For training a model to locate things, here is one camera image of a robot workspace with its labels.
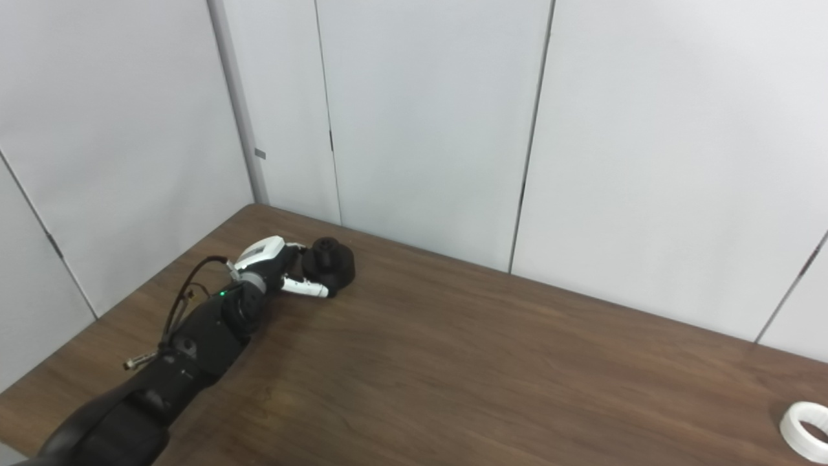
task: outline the white tape roll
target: white tape roll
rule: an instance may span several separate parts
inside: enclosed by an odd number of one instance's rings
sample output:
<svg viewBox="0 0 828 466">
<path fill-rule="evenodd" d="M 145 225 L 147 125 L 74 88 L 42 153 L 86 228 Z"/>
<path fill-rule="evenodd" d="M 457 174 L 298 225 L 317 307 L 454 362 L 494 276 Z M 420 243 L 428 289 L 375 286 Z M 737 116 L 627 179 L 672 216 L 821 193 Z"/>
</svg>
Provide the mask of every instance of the white tape roll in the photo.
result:
<svg viewBox="0 0 828 466">
<path fill-rule="evenodd" d="M 809 434 L 802 427 L 803 422 L 828 434 L 828 408 L 817 403 L 799 401 L 787 409 L 779 423 L 782 437 L 794 451 L 814 463 L 828 464 L 828 444 Z"/>
</svg>

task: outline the white wall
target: white wall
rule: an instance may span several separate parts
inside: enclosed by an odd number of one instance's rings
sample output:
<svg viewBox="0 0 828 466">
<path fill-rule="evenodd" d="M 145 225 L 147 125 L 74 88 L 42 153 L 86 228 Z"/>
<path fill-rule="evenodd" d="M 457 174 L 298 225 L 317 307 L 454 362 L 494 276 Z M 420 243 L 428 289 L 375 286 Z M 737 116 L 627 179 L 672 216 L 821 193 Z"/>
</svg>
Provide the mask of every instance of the white wall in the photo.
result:
<svg viewBox="0 0 828 466">
<path fill-rule="evenodd" d="M 343 225 L 505 270 L 549 0 L 319 0 Z"/>
<path fill-rule="evenodd" d="M 252 200 L 203 0 L 0 2 L 0 63 L 0 148 L 96 313 Z"/>
<path fill-rule="evenodd" d="M 339 224 L 313 0 L 218 0 L 238 67 L 262 201 Z"/>
<path fill-rule="evenodd" d="M 0 466 L 7 466 L 9 464 L 17 464 L 26 459 L 25 456 L 19 454 L 17 451 L 0 444 Z"/>
<path fill-rule="evenodd" d="M 514 273 L 756 338 L 828 227 L 827 17 L 558 0 Z"/>
<path fill-rule="evenodd" d="M 4 391 L 94 318 L 2 161 L 0 218 L 0 391 Z"/>
<path fill-rule="evenodd" d="M 823 244 L 768 330 L 763 345 L 828 362 L 828 250 Z"/>
</svg>

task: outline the brown table surface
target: brown table surface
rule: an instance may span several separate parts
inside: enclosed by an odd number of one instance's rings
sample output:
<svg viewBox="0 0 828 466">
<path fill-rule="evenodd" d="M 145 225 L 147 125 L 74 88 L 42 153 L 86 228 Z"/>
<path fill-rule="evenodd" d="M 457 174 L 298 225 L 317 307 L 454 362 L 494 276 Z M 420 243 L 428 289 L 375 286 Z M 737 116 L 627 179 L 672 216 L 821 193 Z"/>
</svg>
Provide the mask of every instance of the brown table surface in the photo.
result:
<svg viewBox="0 0 828 466">
<path fill-rule="evenodd" d="M 777 423 L 793 401 L 828 404 L 825 364 L 266 206 L 3 392 L 0 440 L 33 455 L 154 348 L 198 260 L 269 235 L 334 235 L 357 279 L 336 299 L 274 298 L 157 464 L 810 464 Z M 208 269 L 199 281 L 226 282 Z"/>
</svg>

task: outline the robotic arm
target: robotic arm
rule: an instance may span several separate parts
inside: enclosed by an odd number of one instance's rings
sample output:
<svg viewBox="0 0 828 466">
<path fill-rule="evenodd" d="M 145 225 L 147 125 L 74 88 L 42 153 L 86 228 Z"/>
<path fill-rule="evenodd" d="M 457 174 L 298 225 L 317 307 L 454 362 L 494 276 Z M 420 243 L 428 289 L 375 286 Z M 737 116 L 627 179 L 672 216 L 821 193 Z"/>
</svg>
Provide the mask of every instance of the robotic arm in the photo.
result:
<svg viewBox="0 0 828 466">
<path fill-rule="evenodd" d="M 301 260 L 303 277 L 289 273 Z M 232 281 L 181 320 L 193 276 L 224 262 Z M 203 389 L 219 381 L 258 329 L 264 299 L 281 290 L 332 298 L 353 281 L 354 255 L 333 238 L 308 249 L 272 236 L 248 247 L 236 264 L 203 260 L 181 287 L 158 350 L 128 361 L 131 379 L 81 406 L 37 456 L 17 466 L 149 466 L 170 440 L 168 427 Z"/>
</svg>

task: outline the black cable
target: black cable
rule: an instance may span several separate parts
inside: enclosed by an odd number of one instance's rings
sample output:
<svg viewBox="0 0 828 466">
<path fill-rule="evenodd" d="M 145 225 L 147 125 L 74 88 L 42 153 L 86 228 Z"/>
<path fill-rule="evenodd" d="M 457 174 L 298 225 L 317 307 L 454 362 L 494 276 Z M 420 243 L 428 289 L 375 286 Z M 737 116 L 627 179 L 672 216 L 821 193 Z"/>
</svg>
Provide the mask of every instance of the black cable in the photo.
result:
<svg viewBox="0 0 828 466">
<path fill-rule="evenodd" d="M 200 288 L 201 291 L 204 292 L 207 299 L 209 299 L 209 297 L 213 295 L 207 289 L 207 287 L 204 286 L 203 284 L 193 282 L 193 283 L 190 284 L 190 286 L 195 286 L 195 287 Z M 190 299 L 193 299 L 194 296 L 195 295 L 193 294 L 193 290 L 189 290 L 187 295 L 185 296 L 187 298 L 187 300 L 184 302 L 184 305 L 182 305 L 178 308 L 178 310 L 176 311 L 175 317 L 172 319 L 172 325 L 170 326 L 170 331 L 167 333 L 168 337 L 169 337 L 170 334 L 175 333 L 176 330 L 178 330 L 178 326 L 181 323 L 181 319 L 184 318 L 184 313 L 187 312 L 187 306 L 190 304 Z"/>
<path fill-rule="evenodd" d="M 200 283 L 198 283 L 198 282 L 193 282 L 193 283 L 191 283 L 191 284 L 190 284 L 190 286 L 195 286 L 196 288 L 201 289 L 201 291 L 205 292 L 205 296 L 206 296 L 207 298 L 209 298 L 210 296 L 212 296 L 212 295 L 213 295 L 213 294 L 212 294 L 212 293 L 211 293 L 211 292 L 207 289 L 207 287 L 206 287 L 206 286 L 204 286 L 203 284 L 200 284 Z"/>
<path fill-rule="evenodd" d="M 161 334 L 161 345 L 165 345 L 169 342 L 170 335 L 171 335 L 171 325 L 173 318 L 175 317 L 176 310 L 178 309 L 178 303 L 184 298 L 184 293 L 190 287 L 191 282 L 193 281 L 193 277 L 195 274 L 199 273 L 202 267 L 207 265 L 210 262 L 221 262 L 222 264 L 227 264 L 228 259 L 221 255 L 210 255 L 205 257 L 204 259 L 199 262 L 196 267 L 192 269 L 189 275 L 187 275 L 187 279 L 184 280 L 184 283 L 181 285 L 181 289 L 179 290 L 178 294 L 176 295 L 176 299 L 172 302 L 172 307 L 170 308 L 170 312 L 166 316 L 166 323 L 164 324 L 164 333 Z"/>
</svg>

